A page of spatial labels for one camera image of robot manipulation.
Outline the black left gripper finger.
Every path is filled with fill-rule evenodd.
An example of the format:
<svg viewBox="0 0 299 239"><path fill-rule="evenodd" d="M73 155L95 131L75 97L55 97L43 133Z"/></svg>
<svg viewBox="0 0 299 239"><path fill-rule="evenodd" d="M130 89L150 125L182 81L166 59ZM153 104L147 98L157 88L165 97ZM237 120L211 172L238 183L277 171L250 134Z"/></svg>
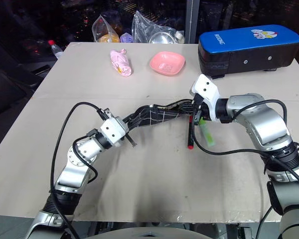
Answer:
<svg viewBox="0 0 299 239"><path fill-rule="evenodd" d="M148 126L150 124L149 119L127 119L126 123L129 129L134 129L136 127Z"/></svg>
<svg viewBox="0 0 299 239"><path fill-rule="evenodd" d="M144 111L146 111L146 109L136 110L134 113L132 113L132 114L128 115L127 117L125 117L123 119L123 122L129 122L131 120L134 120L135 118L137 118Z"/></svg>

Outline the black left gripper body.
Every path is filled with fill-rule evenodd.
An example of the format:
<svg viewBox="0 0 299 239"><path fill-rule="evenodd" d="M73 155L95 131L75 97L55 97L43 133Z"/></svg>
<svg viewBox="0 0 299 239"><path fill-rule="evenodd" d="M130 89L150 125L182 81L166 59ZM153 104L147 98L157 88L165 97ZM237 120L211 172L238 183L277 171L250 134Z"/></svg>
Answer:
<svg viewBox="0 0 299 239"><path fill-rule="evenodd" d="M128 124L125 123L121 117L118 117L118 122L120 123L121 127L124 129L125 132L129 132Z"/></svg>

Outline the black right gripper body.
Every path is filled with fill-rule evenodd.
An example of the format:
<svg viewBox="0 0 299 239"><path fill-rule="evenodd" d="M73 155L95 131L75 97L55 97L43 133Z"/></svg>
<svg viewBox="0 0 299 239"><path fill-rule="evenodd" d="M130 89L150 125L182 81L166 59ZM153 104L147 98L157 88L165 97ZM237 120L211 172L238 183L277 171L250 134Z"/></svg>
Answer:
<svg viewBox="0 0 299 239"><path fill-rule="evenodd" d="M201 119L210 121L210 112L208 105L204 102L201 96L194 96L193 98L193 121L198 125Z"/></svg>

